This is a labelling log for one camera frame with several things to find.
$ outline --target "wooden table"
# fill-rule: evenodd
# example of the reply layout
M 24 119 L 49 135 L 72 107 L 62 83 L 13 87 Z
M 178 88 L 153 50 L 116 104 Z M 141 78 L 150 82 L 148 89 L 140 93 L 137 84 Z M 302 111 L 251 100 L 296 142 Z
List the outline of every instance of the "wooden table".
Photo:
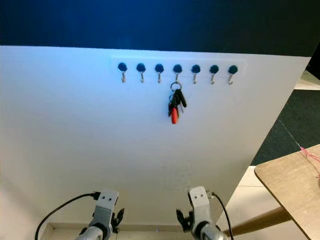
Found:
M 320 157 L 320 144 L 307 151 Z M 233 235 L 293 220 L 308 239 L 320 240 L 320 163 L 298 151 L 257 165 L 255 175 L 280 207 L 234 226 Z

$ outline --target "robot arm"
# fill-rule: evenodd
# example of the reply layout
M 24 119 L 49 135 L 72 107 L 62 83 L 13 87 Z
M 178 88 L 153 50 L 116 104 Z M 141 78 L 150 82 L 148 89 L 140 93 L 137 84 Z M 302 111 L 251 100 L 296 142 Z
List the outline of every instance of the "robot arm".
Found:
M 203 186 L 192 188 L 188 192 L 192 211 L 184 218 L 180 210 L 176 215 L 184 232 L 191 231 L 197 240 L 227 240 L 227 236 L 213 225 L 211 219 L 210 203 L 207 192 Z
M 121 209 L 115 218 L 114 208 L 118 197 L 117 191 L 104 190 L 97 200 L 89 227 L 84 228 L 75 240 L 108 240 L 112 233 L 118 233 L 118 225 L 125 211 Z

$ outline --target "black cable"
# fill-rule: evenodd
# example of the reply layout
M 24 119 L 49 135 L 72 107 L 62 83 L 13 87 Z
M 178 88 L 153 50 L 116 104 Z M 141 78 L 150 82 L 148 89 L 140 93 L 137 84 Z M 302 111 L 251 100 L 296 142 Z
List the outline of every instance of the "black cable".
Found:
M 44 219 L 42 219 L 42 221 L 39 223 L 38 227 L 36 228 L 35 231 L 35 235 L 34 235 L 34 240 L 38 240 L 38 235 L 39 235 L 39 231 L 40 228 L 42 226 L 42 224 L 44 224 L 44 222 L 52 215 L 54 214 L 56 211 L 62 209 L 65 205 L 68 205 L 69 203 L 72 203 L 75 200 L 84 198 L 84 197 L 93 197 L 94 200 L 97 200 L 99 198 L 100 192 L 93 192 L 93 193 L 86 193 L 86 194 L 82 194 L 80 196 L 76 196 L 74 198 L 72 198 L 69 201 L 66 201 L 64 204 L 62 204 L 61 206 L 58 206 L 55 210 L 53 210 L 52 212 L 50 212 L 47 216 L 45 216 Z
M 231 223 L 230 223 L 230 219 L 229 219 L 227 210 L 226 210 L 223 202 L 221 201 L 220 197 L 219 197 L 217 194 L 215 194 L 214 192 L 211 192 L 211 194 L 212 194 L 213 196 L 215 196 L 215 197 L 218 199 L 218 201 L 220 202 L 220 204 L 221 204 L 221 206 L 222 206 L 222 208 L 223 208 L 225 217 L 226 217 L 226 221 L 228 222 L 229 232 L 230 232 L 230 238 L 231 238 L 231 240 L 234 240 L 234 234 L 232 233 Z

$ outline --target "red key fob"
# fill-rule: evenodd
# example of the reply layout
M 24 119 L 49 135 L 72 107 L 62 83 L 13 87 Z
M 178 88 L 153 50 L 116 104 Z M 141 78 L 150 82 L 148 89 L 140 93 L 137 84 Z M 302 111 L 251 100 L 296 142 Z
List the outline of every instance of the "red key fob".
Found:
M 178 109 L 176 107 L 172 108 L 171 122 L 172 124 L 176 124 L 178 122 Z

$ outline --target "wooden leg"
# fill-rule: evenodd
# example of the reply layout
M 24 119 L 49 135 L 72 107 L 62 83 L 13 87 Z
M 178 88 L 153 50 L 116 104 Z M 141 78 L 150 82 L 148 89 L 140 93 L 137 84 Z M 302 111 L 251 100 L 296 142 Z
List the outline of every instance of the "wooden leg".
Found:
M 251 218 L 243 223 L 232 227 L 233 235 L 251 233 L 260 229 L 264 229 L 273 225 L 281 224 L 291 220 L 289 213 L 283 208 L 278 207 L 271 211 L 267 211 L 261 215 Z M 229 229 L 223 231 L 230 237 Z

